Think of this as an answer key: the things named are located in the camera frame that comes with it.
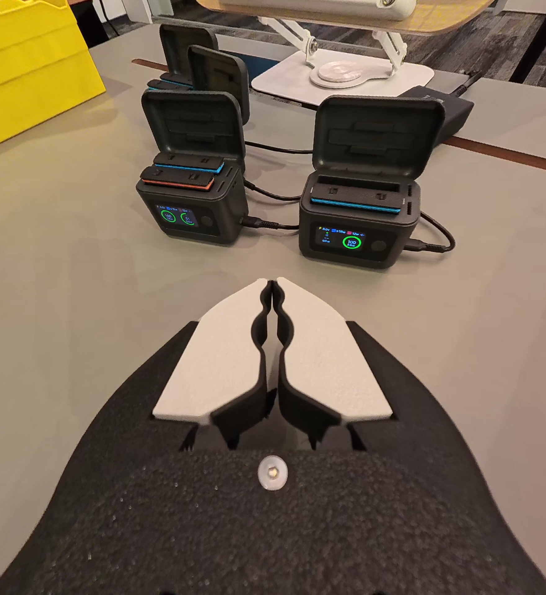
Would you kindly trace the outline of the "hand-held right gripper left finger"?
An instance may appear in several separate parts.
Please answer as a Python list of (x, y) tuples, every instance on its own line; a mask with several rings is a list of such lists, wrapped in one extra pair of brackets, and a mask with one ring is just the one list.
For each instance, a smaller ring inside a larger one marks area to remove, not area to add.
[(156, 419), (214, 425), (233, 442), (266, 416), (271, 299), (272, 282), (257, 279), (201, 317), (153, 408)]

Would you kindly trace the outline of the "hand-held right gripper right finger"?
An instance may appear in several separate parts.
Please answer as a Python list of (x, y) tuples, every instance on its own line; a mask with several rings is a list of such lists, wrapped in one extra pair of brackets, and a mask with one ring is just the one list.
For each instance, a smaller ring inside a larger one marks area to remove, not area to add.
[(281, 343), (277, 400), (287, 423), (311, 450), (338, 428), (393, 421), (394, 411), (346, 318), (322, 298), (284, 277), (272, 286)]

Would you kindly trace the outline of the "black battery charger case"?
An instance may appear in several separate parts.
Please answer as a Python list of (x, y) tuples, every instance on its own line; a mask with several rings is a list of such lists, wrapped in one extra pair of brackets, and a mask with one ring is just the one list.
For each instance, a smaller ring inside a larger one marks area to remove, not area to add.
[[(305, 257), (385, 270), (401, 253), (448, 253), (454, 236), (421, 211), (417, 178), (445, 120), (433, 99), (331, 96), (316, 112), (312, 163), (299, 200), (299, 250)], [(396, 215), (310, 202), (316, 183), (398, 191)]]
[(250, 85), (244, 61), (199, 45), (190, 45), (187, 56), (193, 89), (231, 94), (239, 104), (242, 124), (247, 124), (250, 118)]
[(226, 92), (147, 89), (142, 108), (158, 153), (224, 159), (206, 192), (142, 182), (136, 190), (158, 227), (169, 237), (232, 245), (248, 215), (244, 171), (246, 147), (240, 108)]
[(159, 36), (166, 58), (167, 72), (178, 73), (190, 79), (191, 69), (188, 48), (191, 45), (197, 45), (216, 51), (219, 50), (216, 35), (204, 27), (161, 24)]

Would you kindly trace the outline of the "orange trimmed black battery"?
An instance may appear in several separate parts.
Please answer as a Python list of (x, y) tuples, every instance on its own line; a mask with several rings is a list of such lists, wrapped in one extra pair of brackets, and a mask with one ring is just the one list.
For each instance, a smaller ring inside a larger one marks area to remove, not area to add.
[(211, 172), (158, 167), (152, 165), (144, 168), (140, 180), (146, 184), (160, 187), (208, 191), (214, 183), (215, 175)]

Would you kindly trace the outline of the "yellow plastic bin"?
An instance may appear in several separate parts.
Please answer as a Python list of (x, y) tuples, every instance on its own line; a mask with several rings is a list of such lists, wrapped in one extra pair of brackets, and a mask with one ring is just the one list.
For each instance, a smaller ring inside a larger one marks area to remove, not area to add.
[(0, 143), (103, 93), (67, 1), (0, 1)]

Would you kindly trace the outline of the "black usb charging hub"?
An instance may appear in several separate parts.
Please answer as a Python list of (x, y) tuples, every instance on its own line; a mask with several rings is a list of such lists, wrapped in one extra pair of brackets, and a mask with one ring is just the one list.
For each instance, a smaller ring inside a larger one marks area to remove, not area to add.
[(442, 104), (445, 110), (445, 120), (436, 138), (434, 144), (434, 147), (436, 147), (454, 136), (466, 123), (474, 107), (474, 102), (461, 98), (466, 91), (467, 87), (464, 85), (460, 85), (451, 93), (440, 92), (425, 86), (415, 86), (400, 96), (404, 98), (433, 99)]

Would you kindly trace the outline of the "wooden instruction board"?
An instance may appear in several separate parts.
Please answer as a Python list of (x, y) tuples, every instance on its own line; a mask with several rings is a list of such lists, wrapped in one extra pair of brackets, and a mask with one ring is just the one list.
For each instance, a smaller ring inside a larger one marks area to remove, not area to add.
[(490, 1), (199, 1), (211, 11), (432, 36), (461, 27)]

